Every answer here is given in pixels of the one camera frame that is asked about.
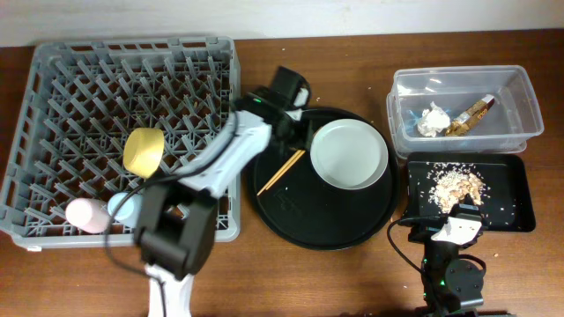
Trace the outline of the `food scraps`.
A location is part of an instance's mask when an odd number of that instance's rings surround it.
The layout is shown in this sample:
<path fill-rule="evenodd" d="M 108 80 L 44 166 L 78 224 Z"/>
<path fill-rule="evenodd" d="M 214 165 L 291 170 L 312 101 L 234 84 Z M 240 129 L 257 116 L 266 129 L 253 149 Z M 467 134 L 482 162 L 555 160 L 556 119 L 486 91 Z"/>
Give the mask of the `food scraps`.
<path fill-rule="evenodd" d="M 439 162 L 431 163 L 427 180 L 431 188 L 427 191 L 427 201 L 437 206 L 442 214 L 450 213 L 457 203 L 462 203 L 466 196 L 474 205 L 481 206 L 491 188 L 474 163 Z"/>

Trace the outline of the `white round plate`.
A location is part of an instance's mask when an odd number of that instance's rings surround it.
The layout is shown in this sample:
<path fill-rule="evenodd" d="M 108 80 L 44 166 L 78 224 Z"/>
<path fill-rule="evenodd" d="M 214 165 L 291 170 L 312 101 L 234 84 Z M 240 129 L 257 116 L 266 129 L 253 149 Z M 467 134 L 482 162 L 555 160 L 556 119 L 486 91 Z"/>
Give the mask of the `white round plate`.
<path fill-rule="evenodd" d="M 375 184 L 389 163 L 382 134 L 356 119 L 338 119 L 318 129 L 309 157 L 323 181 L 343 190 L 360 190 Z"/>

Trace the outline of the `yellow bowl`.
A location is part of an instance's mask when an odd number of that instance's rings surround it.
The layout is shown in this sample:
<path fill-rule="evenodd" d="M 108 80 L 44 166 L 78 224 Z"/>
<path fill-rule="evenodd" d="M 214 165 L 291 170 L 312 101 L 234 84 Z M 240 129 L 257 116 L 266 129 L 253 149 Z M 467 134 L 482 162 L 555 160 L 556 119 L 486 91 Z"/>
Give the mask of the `yellow bowl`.
<path fill-rule="evenodd" d="M 148 179 L 160 166 L 165 148 L 164 133 L 155 128 L 134 129 L 124 146 L 124 168 L 136 176 Z"/>

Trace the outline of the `light blue plastic cup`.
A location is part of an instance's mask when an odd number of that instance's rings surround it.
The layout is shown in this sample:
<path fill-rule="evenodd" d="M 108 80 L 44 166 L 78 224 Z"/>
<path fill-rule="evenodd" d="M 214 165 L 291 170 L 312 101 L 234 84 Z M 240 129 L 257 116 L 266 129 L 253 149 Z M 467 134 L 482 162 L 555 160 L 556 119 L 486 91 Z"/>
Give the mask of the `light blue plastic cup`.
<path fill-rule="evenodd" d="M 117 205 L 127 194 L 127 192 L 117 193 L 109 199 L 109 215 L 112 215 L 115 212 Z M 135 228 L 141 211 L 142 200 L 143 198 L 140 194 L 135 194 L 125 201 L 122 207 L 115 214 L 115 221 L 129 228 Z"/>

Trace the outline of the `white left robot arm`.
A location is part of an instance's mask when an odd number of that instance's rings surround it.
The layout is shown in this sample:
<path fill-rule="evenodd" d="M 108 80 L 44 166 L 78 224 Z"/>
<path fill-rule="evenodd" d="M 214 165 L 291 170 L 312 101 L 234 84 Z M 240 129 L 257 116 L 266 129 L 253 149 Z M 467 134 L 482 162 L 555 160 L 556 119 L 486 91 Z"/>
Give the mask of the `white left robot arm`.
<path fill-rule="evenodd" d="M 216 205 L 229 184 L 272 139 L 303 149 L 312 137 L 301 114 L 310 89 L 261 86 L 232 102 L 226 125 L 186 166 L 143 186 L 134 231 L 149 279 L 149 315 L 188 316 L 195 275 L 215 241 Z"/>

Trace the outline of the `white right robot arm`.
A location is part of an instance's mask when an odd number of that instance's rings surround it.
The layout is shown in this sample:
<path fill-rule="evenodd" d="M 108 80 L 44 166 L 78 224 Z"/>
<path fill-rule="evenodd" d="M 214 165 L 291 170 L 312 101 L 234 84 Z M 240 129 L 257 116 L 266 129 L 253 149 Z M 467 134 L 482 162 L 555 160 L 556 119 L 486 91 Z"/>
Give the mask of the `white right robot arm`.
<path fill-rule="evenodd" d="M 476 316 L 484 304 L 481 294 L 486 264 L 463 251 L 483 233 L 482 216 L 469 195 L 450 213 L 411 221 L 408 240 L 424 246 L 420 264 L 424 288 L 418 316 Z"/>

